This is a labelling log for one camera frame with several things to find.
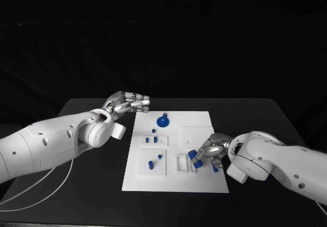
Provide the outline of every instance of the blue object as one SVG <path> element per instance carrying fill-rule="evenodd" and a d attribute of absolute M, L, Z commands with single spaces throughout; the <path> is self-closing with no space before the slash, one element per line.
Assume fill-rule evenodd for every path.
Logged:
<path fill-rule="evenodd" d="M 218 173 L 218 168 L 215 167 L 215 165 L 214 165 L 214 172 Z"/>
<path fill-rule="evenodd" d="M 153 169 L 153 161 L 149 162 L 149 169 Z"/>
<path fill-rule="evenodd" d="M 158 125 L 162 128 L 168 127 L 168 125 L 169 125 L 168 113 L 165 113 L 163 116 L 158 119 Z"/>
<path fill-rule="evenodd" d="M 191 160 L 196 157 L 196 150 L 192 150 L 189 153 L 189 158 L 191 158 Z M 204 163 L 202 163 L 202 161 L 199 161 L 198 163 L 194 163 L 194 165 L 195 165 L 195 167 L 196 167 L 196 169 L 198 168 L 201 168 L 202 166 L 204 166 Z"/>

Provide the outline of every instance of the white cable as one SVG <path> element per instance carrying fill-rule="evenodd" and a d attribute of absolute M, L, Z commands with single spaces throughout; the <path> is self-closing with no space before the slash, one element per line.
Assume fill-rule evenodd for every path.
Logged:
<path fill-rule="evenodd" d="M 74 159 L 73 159 L 71 168 L 70 168 L 70 171 L 68 171 L 68 174 L 67 174 L 67 178 L 68 178 L 68 176 L 70 176 L 70 174 L 71 174 L 73 166 L 74 166 Z M 39 203 L 42 203 L 42 202 L 44 202 L 44 201 L 57 193 L 57 191 L 60 190 L 60 188 L 63 187 L 63 185 L 64 185 L 64 183 L 65 183 L 65 181 L 67 181 L 67 178 L 65 178 L 63 184 L 60 185 L 58 189 L 55 190 L 55 192 L 54 192 L 42 201 L 39 201 L 39 202 L 35 203 L 34 205 L 31 205 L 31 206 L 28 206 L 28 207 L 24 207 L 24 208 L 21 208 L 21 209 L 16 209 L 16 210 L 0 210 L 0 212 L 19 211 L 19 210 L 28 209 L 28 208 L 34 207 L 35 205 L 38 205 Z"/>
<path fill-rule="evenodd" d="M 26 193 L 44 180 L 45 178 L 50 176 L 50 174 L 52 173 L 52 171 L 55 170 L 55 168 L 48 172 L 48 174 L 42 177 L 42 179 L 26 189 L 24 190 L 19 194 L 16 194 L 12 198 L 9 198 L 8 200 L 5 200 L 3 202 L 0 202 L 0 205 L 5 204 L 6 202 L 9 202 L 11 200 L 14 200 L 15 198 L 18 198 L 24 193 Z"/>
<path fill-rule="evenodd" d="M 320 206 L 320 204 L 319 204 L 319 207 L 320 207 L 322 211 L 325 212 L 325 214 L 327 215 L 327 212 L 326 212 L 325 208 Z"/>

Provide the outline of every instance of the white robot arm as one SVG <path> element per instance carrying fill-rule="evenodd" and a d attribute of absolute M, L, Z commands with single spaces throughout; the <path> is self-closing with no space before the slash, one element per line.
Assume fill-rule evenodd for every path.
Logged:
<path fill-rule="evenodd" d="M 126 112 L 149 112 L 150 97 L 119 91 L 101 109 L 44 120 L 0 139 L 0 183 L 55 168 L 84 151 L 101 147 L 126 127 L 114 121 Z"/>
<path fill-rule="evenodd" d="M 269 175 L 281 184 L 327 205 L 327 154 L 302 146 L 287 146 L 273 135 L 261 131 L 232 137 L 215 133 L 196 152 L 189 152 L 195 167 L 202 166 L 202 158 L 211 158 L 217 168 L 228 154 L 231 166 L 228 175 L 241 183 L 248 176 L 267 180 Z"/>

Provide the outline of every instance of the black table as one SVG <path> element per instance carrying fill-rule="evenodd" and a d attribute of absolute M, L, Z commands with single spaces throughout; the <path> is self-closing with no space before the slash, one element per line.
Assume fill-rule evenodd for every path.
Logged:
<path fill-rule="evenodd" d="M 60 116 L 90 111 L 106 99 L 73 99 Z M 251 131 L 273 134 L 287 145 L 303 145 L 294 127 L 270 99 L 153 99 L 153 111 L 209 111 L 215 132 L 238 136 Z M 182 192 L 123 192 L 123 179 L 136 113 L 117 121 L 127 127 L 122 140 L 77 159 L 68 181 L 38 206 L 0 213 L 2 222 L 107 226 L 326 226 L 327 217 L 316 202 L 284 188 L 273 176 L 261 182 L 238 183 L 227 175 L 230 194 Z M 230 165 L 224 159 L 225 170 Z M 2 209 L 31 205 L 60 186 L 71 162 Z M 6 198 L 16 195 L 48 171 L 16 179 Z"/>

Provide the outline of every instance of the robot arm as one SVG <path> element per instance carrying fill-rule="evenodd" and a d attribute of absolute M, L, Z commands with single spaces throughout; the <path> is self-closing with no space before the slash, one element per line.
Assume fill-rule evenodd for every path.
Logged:
<path fill-rule="evenodd" d="M 287 146 L 273 135 L 261 131 L 240 135 L 232 140 L 225 140 L 227 135 L 220 133 L 212 137 L 221 138 L 221 142 L 214 145 L 218 148 L 215 157 L 220 158 L 220 152 L 221 154 L 228 152 L 232 163 L 227 173 L 237 181 L 245 183 L 248 176 L 264 181 L 273 174 L 289 189 L 327 205 L 326 153 L 300 146 Z M 201 160 L 201 157 L 211 154 L 205 148 L 201 148 L 199 153 L 192 160 L 194 163 L 199 162 L 196 157 Z"/>
<path fill-rule="evenodd" d="M 119 91 L 101 109 L 44 120 L 0 139 L 0 183 L 55 168 L 84 151 L 101 147 L 126 127 L 114 121 L 124 112 L 149 112 L 150 97 Z"/>

